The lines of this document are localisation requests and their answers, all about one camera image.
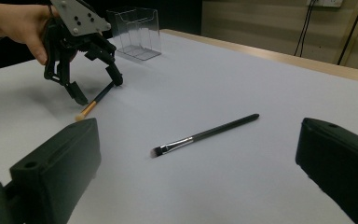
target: brush bristles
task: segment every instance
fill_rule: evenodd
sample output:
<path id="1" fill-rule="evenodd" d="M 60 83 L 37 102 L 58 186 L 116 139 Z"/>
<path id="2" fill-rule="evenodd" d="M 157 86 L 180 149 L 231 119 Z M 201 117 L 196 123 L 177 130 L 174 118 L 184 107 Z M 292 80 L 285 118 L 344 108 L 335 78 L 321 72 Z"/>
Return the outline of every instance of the brush bristles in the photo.
<path id="1" fill-rule="evenodd" d="M 152 150 L 150 150 L 150 157 L 156 158 L 162 155 L 161 147 L 155 147 Z"/>
<path id="2" fill-rule="evenodd" d="M 76 115 L 75 120 L 76 120 L 76 121 L 81 121 L 81 120 L 83 120 L 85 117 L 86 117 L 86 116 L 84 116 L 84 114 L 78 114 L 78 115 Z"/>

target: human hand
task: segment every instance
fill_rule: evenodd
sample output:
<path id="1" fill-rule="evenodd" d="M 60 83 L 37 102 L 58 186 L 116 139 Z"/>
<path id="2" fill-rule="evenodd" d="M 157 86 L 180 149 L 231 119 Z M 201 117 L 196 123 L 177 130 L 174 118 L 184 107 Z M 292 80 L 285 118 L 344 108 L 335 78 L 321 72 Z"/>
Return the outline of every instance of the human hand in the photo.
<path id="1" fill-rule="evenodd" d="M 43 34 L 51 15 L 47 6 L 39 5 L 6 5 L 2 15 L 2 32 L 10 39 L 27 45 L 28 49 L 39 61 L 46 64 L 48 55 L 43 46 Z M 57 10 L 52 7 L 53 16 L 58 16 Z"/>
<path id="2" fill-rule="evenodd" d="M 59 16 L 54 7 L 51 12 L 54 17 Z M 50 17 L 48 6 L 0 4 L 0 37 L 26 44 L 36 59 L 46 64 L 48 56 L 42 37 Z"/>

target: silver ferrule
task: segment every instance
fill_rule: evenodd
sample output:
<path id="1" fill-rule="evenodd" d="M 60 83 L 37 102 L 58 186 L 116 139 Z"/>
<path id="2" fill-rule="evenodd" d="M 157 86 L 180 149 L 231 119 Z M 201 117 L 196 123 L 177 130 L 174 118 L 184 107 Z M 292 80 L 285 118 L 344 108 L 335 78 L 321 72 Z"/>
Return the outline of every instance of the silver ferrule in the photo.
<path id="1" fill-rule="evenodd" d="M 188 137 L 181 139 L 176 142 L 169 143 L 167 145 L 161 146 L 163 148 L 162 154 L 168 153 L 170 151 L 173 151 L 179 147 L 184 147 L 185 145 L 188 145 L 190 143 L 194 142 L 193 137 Z"/>

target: clear acrylic box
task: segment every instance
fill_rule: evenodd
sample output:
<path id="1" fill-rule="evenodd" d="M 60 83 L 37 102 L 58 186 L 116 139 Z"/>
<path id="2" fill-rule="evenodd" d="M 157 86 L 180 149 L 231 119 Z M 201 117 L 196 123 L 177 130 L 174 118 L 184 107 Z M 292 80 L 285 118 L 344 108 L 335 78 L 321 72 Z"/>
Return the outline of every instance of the clear acrylic box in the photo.
<path id="1" fill-rule="evenodd" d="M 142 7 L 107 10 L 117 51 L 147 60 L 161 54 L 158 12 Z"/>

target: white table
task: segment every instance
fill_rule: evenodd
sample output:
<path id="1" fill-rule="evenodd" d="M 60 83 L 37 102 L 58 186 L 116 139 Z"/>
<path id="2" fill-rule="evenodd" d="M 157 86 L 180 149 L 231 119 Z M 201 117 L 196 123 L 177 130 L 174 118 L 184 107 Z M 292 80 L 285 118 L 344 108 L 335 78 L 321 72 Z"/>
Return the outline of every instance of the white table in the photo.
<path id="1" fill-rule="evenodd" d="M 161 33 L 162 55 L 117 56 L 122 87 L 89 117 L 103 162 L 69 223 L 352 223 L 295 163 L 303 118 L 358 134 L 358 81 Z M 110 81 L 78 54 L 91 100 Z M 0 69 L 0 181 L 83 107 L 36 61 Z M 254 113 L 260 118 L 156 159 L 150 149 Z"/>

